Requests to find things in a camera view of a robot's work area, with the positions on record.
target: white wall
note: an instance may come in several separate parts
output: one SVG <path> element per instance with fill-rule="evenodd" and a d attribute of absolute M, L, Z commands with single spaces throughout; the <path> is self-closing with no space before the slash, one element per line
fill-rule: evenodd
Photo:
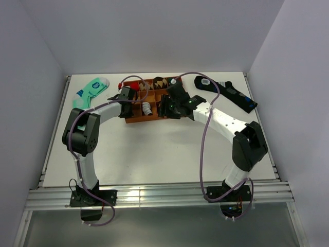
<path fill-rule="evenodd" d="M 23 6 L 0 1 L 0 242 L 11 246 L 50 141 L 64 76 Z"/>
<path fill-rule="evenodd" d="M 249 71 L 284 0 L 21 0 L 68 74 Z"/>
<path fill-rule="evenodd" d="M 249 82 L 312 246 L 329 246 L 329 1 L 286 0 Z"/>

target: teal sock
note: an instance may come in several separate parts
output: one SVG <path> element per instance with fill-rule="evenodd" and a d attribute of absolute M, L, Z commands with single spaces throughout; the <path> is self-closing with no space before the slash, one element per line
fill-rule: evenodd
<path fill-rule="evenodd" d="M 79 90 L 73 97 L 73 108 L 88 109 L 90 101 L 109 86 L 106 78 L 98 77 Z"/>

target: metal frame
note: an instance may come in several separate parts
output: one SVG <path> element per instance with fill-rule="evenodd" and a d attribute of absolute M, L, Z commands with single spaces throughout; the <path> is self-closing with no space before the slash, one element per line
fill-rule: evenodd
<path fill-rule="evenodd" d="M 19 225 L 19 229 L 17 230 L 14 247 L 23 247 L 27 230 L 29 229 L 31 217 L 32 217 L 32 211 L 24 211 L 21 219 L 21 223 Z"/>
<path fill-rule="evenodd" d="M 253 99 L 250 86 L 244 74 L 251 98 Z M 69 207 L 71 191 L 68 187 L 64 188 L 44 188 L 43 180 L 45 177 L 49 154 L 51 153 L 54 135 L 56 133 L 63 104 L 65 101 L 67 89 L 71 76 L 67 77 L 66 86 L 63 93 L 59 113 L 57 115 L 55 128 L 51 137 L 50 145 L 47 151 L 44 167 L 40 177 L 38 189 L 29 192 L 22 220 L 17 232 L 14 246 L 24 245 L 29 223 L 33 211 L 39 210 L 80 210 L 81 208 Z M 261 124 L 257 109 L 255 109 L 259 124 Z M 300 246 L 308 247 L 307 238 L 302 228 L 301 221 L 295 209 L 293 194 L 291 193 L 288 182 L 281 182 L 274 164 L 272 155 L 269 151 L 273 170 L 276 174 L 274 180 L 264 180 L 254 182 L 254 201 L 253 203 L 273 203 L 286 202 L 293 226 Z M 205 183 L 206 186 L 219 185 L 221 182 Z M 206 206 L 213 205 L 208 203 L 202 196 L 199 183 L 180 183 L 180 184 L 157 184 L 157 185 L 130 185 L 130 186 L 101 186 L 100 189 L 116 189 L 117 204 L 116 208 L 143 208 L 143 207 L 172 207 L 172 206 Z M 100 209 L 100 207 L 84 207 L 85 209 Z"/>
<path fill-rule="evenodd" d="M 308 243 L 308 239 L 307 239 L 306 233 L 304 231 L 302 222 L 297 213 L 295 203 L 287 202 L 287 207 L 289 210 L 290 218 L 293 223 L 300 247 L 309 247 L 310 245 Z"/>

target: white table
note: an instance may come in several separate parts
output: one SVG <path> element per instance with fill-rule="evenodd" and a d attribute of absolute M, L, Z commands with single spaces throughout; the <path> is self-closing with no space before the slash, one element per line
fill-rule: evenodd
<path fill-rule="evenodd" d="M 156 76 L 169 77 L 182 73 L 136 74 L 145 79 Z M 232 81 L 234 87 L 250 96 L 243 73 L 205 73 L 215 81 Z M 71 178 L 77 178 L 74 161 L 62 134 L 72 109 L 72 97 L 96 77 L 105 77 L 110 86 L 92 99 L 92 106 L 104 103 L 114 96 L 118 83 L 130 74 L 73 75 L 69 83 L 56 134 L 49 153 L 44 187 L 67 186 Z M 201 91 L 194 86 L 195 75 L 182 78 L 190 96 L 200 95 L 209 102 L 215 93 Z M 258 121 L 255 111 L 244 112 L 221 96 L 214 106 L 234 118 L 245 122 Z M 198 182 L 200 142 L 204 125 L 188 118 L 165 119 L 126 124 L 124 119 L 114 118 L 100 127 L 99 142 L 94 152 L 96 175 L 101 185 L 138 185 Z M 208 130 L 204 156 L 204 181 L 222 181 L 229 172 L 232 146 L 223 136 Z M 276 179 L 267 154 L 252 170 L 254 180 Z"/>

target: black sock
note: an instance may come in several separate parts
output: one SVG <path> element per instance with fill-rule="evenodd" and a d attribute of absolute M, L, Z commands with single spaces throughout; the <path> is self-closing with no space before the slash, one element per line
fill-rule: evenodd
<path fill-rule="evenodd" d="M 194 84 L 197 89 L 210 91 L 217 93 L 217 89 L 211 81 L 203 76 L 197 76 L 194 79 Z M 248 96 L 236 90 L 232 82 L 216 82 L 217 86 L 220 89 L 220 93 L 235 103 L 238 107 L 243 109 L 245 112 L 250 113 L 258 104 L 250 99 Z"/>

